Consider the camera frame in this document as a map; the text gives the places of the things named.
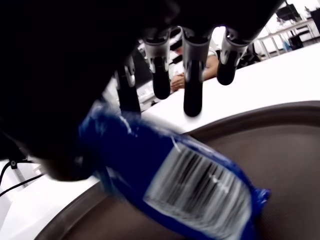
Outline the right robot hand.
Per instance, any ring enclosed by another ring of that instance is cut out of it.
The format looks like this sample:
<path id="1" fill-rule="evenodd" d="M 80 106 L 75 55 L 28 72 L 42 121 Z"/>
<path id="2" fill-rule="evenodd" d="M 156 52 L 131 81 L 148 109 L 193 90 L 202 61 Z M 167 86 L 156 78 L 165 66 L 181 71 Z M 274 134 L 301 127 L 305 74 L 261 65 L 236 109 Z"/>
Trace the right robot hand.
<path id="1" fill-rule="evenodd" d="M 3 0 L 0 133 L 59 181 L 87 179 L 78 126 L 111 76 L 157 31 L 225 25 L 253 39 L 280 0 Z"/>

